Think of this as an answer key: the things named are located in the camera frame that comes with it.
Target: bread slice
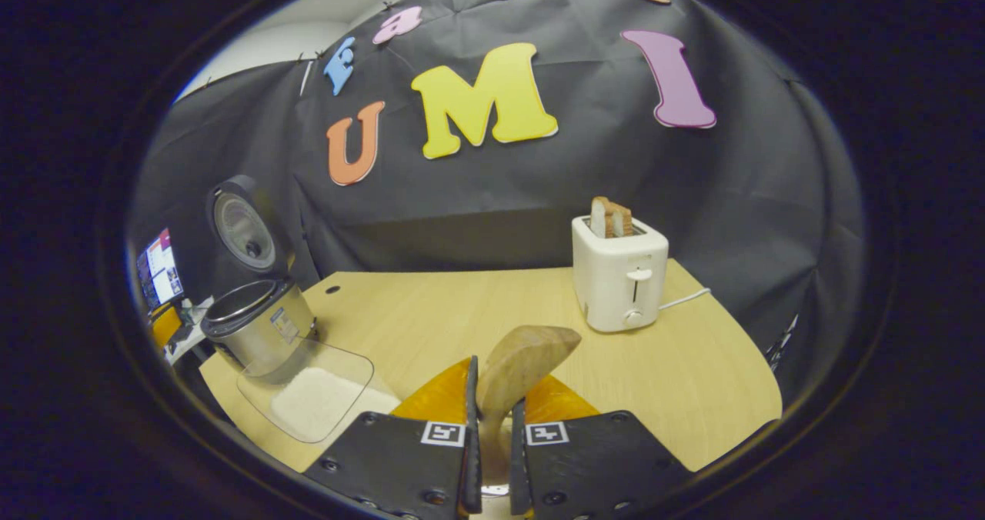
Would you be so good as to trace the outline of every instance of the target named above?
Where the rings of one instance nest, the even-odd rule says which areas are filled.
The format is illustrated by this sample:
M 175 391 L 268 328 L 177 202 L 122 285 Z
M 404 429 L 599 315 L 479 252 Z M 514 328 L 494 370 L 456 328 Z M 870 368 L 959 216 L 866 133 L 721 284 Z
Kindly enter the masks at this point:
M 613 233 L 616 237 L 626 237 L 627 235 L 633 235 L 633 212 L 629 208 L 623 207 L 623 205 L 617 205 L 612 202 L 612 206 L 615 207 L 613 212 Z
M 615 236 L 615 225 L 613 225 L 613 212 L 615 210 L 608 198 L 592 198 L 592 215 L 588 222 L 588 228 L 592 229 L 595 236 L 603 238 Z

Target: toaster lever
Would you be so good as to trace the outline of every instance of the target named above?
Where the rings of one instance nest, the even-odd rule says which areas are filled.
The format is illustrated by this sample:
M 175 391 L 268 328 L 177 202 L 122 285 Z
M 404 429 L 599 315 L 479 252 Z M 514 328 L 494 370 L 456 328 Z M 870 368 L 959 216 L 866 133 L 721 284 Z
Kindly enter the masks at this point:
M 626 272 L 626 277 L 632 279 L 634 282 L 646 282 L 653 275 L 653 271 L 650 268 L 646 270 L 634 270 L 632 272 Z

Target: computer monitor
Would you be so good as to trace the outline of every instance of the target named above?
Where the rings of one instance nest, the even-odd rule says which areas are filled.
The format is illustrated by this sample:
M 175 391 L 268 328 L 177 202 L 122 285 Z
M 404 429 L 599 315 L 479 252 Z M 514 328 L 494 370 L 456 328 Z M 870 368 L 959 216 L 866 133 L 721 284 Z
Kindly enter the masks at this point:
M 137 278 L 150 311 L 184 295 L 175 267 L 172 234 L 167 228 L 137 257 Z

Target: white rice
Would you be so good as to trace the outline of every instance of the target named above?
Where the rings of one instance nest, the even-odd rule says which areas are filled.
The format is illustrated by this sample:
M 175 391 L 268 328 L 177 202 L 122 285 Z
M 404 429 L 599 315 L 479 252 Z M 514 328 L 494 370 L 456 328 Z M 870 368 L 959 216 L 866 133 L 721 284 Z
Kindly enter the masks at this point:
M 302 442 L 320 442 L 359 397 L 363 386 L 322 368 L 298 372 L 270 400 L 275 420 Z

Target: toaster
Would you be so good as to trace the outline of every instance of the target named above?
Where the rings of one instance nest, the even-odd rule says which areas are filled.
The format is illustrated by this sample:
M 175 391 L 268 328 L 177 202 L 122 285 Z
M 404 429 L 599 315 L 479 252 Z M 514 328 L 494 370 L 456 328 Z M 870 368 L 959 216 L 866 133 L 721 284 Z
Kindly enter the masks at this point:
M 652 324 L 660 312 L 667 238 L 633 218 L 633 233 L 599 237 L 589 216 L 571 221 L 574 292 L 588 325 L 620 332 Z

